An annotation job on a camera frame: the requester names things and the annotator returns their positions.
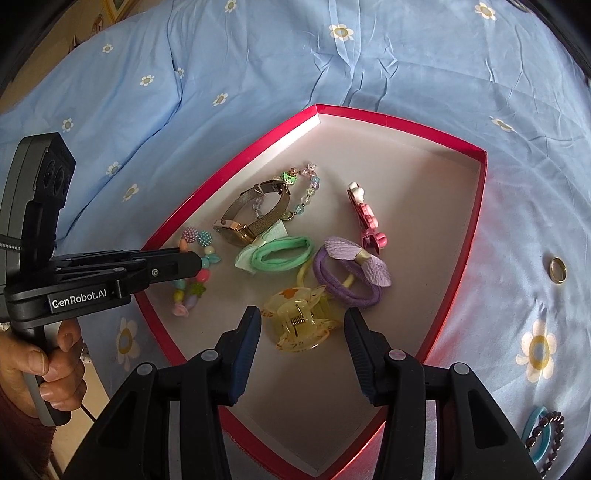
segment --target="red box rim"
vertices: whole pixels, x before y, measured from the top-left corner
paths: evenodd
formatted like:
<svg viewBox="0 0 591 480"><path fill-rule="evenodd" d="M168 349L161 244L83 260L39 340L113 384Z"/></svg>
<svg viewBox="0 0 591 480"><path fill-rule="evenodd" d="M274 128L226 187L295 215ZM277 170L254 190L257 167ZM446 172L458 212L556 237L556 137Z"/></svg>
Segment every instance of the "red box rim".
<svg viewBox="0 0 591 480"><path fill-rule="evenodd" d="M280 138L287 135L306 120L309 120L318 114L361 120L363 122L400 130L436 142L445 147L452 148L480 162L476 196L472 207L472 213L470 214L466 237L462 244L449 285L443 300L441 301L441 305L435 315L431 328L429 328L429 331L416 354L416 358L420 362L424 362L439 337L460 286L462 275L466 268L467 260L472 248L472 241L476 232L476 225L478 223L484 193L487 163L486 151L461 140L460 138L409 120L385 115L384 113L369 112L344 106L312 105L286 120L281 125L275 127L269 133L265 134L236 157L231 159L220 168L220 170L215 172L211 178L195 190L195 192L168 218L168 220L156 230L154 235L152 235L152 237L146 242L142 250L161 248L170 236L230 178ZM135 294L135 298L138 302L140 311L144 315L148 326L152 330L154 337L162 348L168 361L172 365L185 363L187 359L168 334L166 328L156 314L156 311L152 307L152 304L148 300L146 293L144 291L137 293ZM385 421L385 413L384 408L380 409L372 421L345 450L345 452L320 476L312 477L273 452L268 446L252 434L250 430L248 430L232 413L230 413L227 408L221 407L219 409L222 427L239 447L272 474L281 479L288 480L330 480L336 477L342 470L346 469L351 462L353 462L353 460L364 450L365 446L377 434Z"/></svg>

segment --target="pink hair clip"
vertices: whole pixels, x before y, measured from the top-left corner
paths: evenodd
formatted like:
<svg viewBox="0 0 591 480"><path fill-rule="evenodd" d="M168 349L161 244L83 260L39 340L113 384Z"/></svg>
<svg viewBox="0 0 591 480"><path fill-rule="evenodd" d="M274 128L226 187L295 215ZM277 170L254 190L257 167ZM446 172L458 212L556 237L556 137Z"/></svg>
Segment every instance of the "pink hair clip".
<svg viewBox="0 0 591 480"><path fill-rule="evenodd" d="M375 217L371 207L365 203L363 196L365 191L354 181L349 183L347 189L349 200L353 204L355 212L359 217L359 224L361 225L361 245L365 250L374 250L376 255L379 251L388 245L388 238L382 232L377 232L378 219Z"/></svg>

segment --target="mesh watch strap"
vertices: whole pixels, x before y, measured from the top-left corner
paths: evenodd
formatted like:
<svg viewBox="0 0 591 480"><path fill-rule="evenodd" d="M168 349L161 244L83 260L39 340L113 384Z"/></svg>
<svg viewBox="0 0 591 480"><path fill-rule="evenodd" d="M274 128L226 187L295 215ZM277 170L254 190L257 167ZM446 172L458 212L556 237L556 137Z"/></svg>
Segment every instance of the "mesh watch strap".
<svg viewBox="0 0 591 480"><path fill-rule="evenodd" d="M266 215L259 218L256 222L251 223L248 226L248 229L252 232L253 236L259 236L261 233L269 230L269 228L279 220L290 204L290 191L287 185L281 180L267 180L243 192L234 203L229 206L226 213L223 214L222 220L234 220L238 215L238 212L240 212L240 210L242 210L248 203L266 193L280 193L281 197L277 204Z"/></svg>

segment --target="wrinkled fabric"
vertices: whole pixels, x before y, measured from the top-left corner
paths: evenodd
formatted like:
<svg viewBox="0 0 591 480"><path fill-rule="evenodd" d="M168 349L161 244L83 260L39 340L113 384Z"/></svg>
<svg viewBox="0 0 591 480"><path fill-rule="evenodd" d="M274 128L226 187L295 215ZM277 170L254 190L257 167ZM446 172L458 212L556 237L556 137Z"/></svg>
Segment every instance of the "wrinkled fabric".
<svg viewBox="0 0 591 480"><path fill-rule="evenodd" d="M62 132L77 167L59 252L138 249L224 163L315 103L478 145L489 154L478 230L428 363L470 365L519 434L535 406L562 411L546 477L559 478L591 433L591 95L580 69L540 20L501 0L486 10L471 0L230 3L166 1L82 44L0 116L0 175L23 136ZM552 256L569 269L560 286L546 271ZM166 364L134 301L81 324L109 394L126 367ZM128 331L139 348L121 358ZM429 425L432 438L433 415ZM234 478L273 478L229 449ZM368 458L340 477L371 478ZM426 472L433 462L427 449Z"/></svg>

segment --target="wristwatch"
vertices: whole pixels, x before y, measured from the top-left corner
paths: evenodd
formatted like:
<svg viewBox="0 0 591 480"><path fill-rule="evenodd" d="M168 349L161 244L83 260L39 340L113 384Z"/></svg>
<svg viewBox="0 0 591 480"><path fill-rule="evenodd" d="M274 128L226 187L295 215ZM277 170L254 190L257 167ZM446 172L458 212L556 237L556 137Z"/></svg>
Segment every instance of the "wristwatch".
<svg viewBox="0 0 591 480"><path fill-rule="evenodd" d="M263 217L250 225L244 225L234 220L240 210L257 197L266 193L280 194L277 204ZM213 224L213 229L224 239L239 247L250 245L261 233L269 230L285 213L290 204L290 191L282 180L267 180L256 184L253 188L242 192L241 195L230 205L222 219Z"/></svg>

